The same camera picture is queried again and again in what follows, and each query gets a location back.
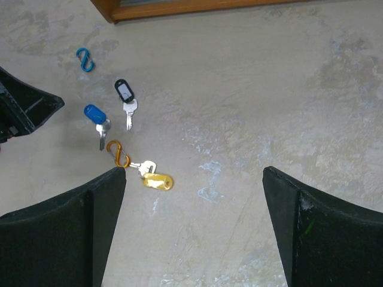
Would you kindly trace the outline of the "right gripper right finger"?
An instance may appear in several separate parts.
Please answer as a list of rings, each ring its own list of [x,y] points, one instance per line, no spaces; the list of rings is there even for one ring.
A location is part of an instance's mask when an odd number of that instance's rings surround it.
[[[288,286],[382,286],[382,213],[269,166],[263,188]]]

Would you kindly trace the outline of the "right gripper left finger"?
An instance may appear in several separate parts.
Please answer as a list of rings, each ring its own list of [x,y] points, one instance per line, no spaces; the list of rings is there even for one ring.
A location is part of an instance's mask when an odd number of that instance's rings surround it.
[[[1,286],[101,286],[126,187],[115,167],[1,216]]]

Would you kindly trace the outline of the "yellow tag key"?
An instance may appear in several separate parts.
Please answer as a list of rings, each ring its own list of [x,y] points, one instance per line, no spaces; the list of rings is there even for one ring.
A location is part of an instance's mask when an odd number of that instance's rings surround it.
[[[142,184],[146,187],[162,191],[169,191],[174,186],[174,181],[169,175],[156,173],[156,163],[146,160],[143,163],[130,163],[129,167],[138,170]]]

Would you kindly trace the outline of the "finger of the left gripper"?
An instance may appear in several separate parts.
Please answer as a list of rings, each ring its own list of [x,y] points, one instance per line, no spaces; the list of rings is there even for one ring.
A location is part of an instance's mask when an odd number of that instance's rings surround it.
[[[61,97],[32,87],[1,69],[1,143],[33,133],[64,105]]]

